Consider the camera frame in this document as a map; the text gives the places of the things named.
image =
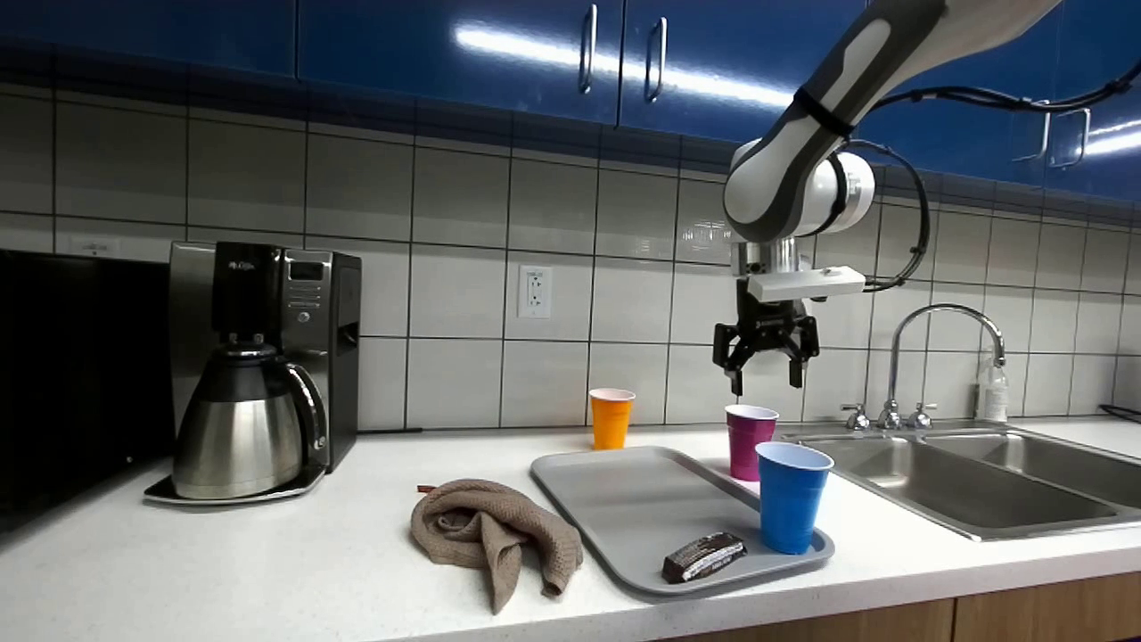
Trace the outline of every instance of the coffee maker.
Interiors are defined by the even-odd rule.
[[[176,474],[187,503],[297,495],[358,439],[359,259],[170,251]]]

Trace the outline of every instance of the dish towel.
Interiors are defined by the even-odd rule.
[[[410,539],[435,564],[486,568],[492,609],[515,594],[525,546],[534,543],[545,592],[560,594],[580,564],[580,535],[525,492],[486,477],[435,485],[410,518]]]

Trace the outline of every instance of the stainless steel carafe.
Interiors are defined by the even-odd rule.
[[[176,492],[239,499],[311,483],[324,466],[322,420],[314,380],[279,351],[219,351],[178,433]]]

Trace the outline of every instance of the tile backsplash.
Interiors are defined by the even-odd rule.
[[[1080,199],[933,202],[933,246],[906,288],[816,302],[821,359],[747,364],[746,398],[784,420],[876,410],[898,322],[933,300],[996,319],[1018,419],[1141,404],[1141,234]],[[906,259],[906,188],[803,254],[887,273]],[[711,364],[730,322],[719,174],[537,155],[329,121],[252,117],[88,94],[0,89],[0,246],[167,259],[170,241],[265,238],[365,256],[359,424],[569,429],[589,385],[638,391],[638,424],[719,420]],[[545,268],[550,310],[522,315]],[[898,404],[969,415],[991,339],[960,315],[902,335]]]

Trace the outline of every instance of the stainless steel sink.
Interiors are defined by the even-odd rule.
[[[1141,509],[1141,461],[996,429],[996,433],[927,433],[922,447],[985,461],[1036,483],[1066,485],[1073,492]]]
[[[1114,526],[1136,518],[1128,506],[1102,503],[1084,492],[954,454],[954,447],[931,447],[908,434],[835,434],[803,439],[835,455],[847,483],[908,506],[967,539],[1023,539],[1086,526]]]

